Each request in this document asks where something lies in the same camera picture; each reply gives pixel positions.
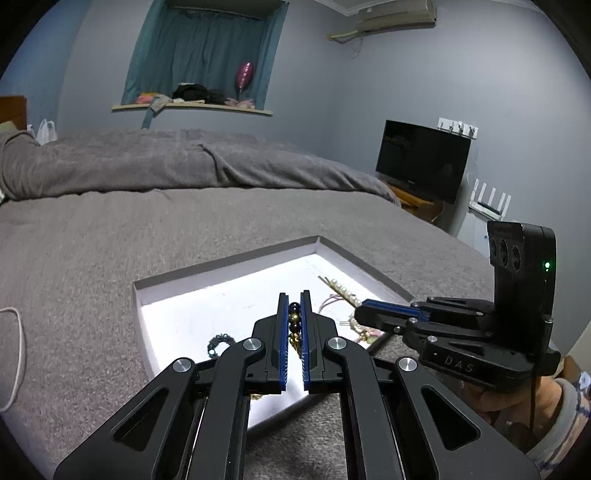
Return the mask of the right forearm patterned sleeve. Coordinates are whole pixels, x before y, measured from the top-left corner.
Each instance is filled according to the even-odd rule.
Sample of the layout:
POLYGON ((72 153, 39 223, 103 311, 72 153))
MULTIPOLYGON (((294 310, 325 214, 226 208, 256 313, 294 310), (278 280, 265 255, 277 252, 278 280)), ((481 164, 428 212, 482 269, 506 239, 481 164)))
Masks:
POLYGON ((564 379, 552 380, 561 399, 551 427, 527 453, 541 479, 590 477, 590 396, 564 379))

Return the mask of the right hand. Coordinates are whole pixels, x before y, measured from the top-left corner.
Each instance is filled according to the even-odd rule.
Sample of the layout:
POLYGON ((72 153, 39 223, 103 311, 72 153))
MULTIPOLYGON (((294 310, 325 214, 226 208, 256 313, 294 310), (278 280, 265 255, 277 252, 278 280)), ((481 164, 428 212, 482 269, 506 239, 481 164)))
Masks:
POLYGON ((466 403, 486 422, 527 453, 551 427, 561 399, 561 388, 552 377, 528 381, 510 393, 487 391, 465 383, 466 403))

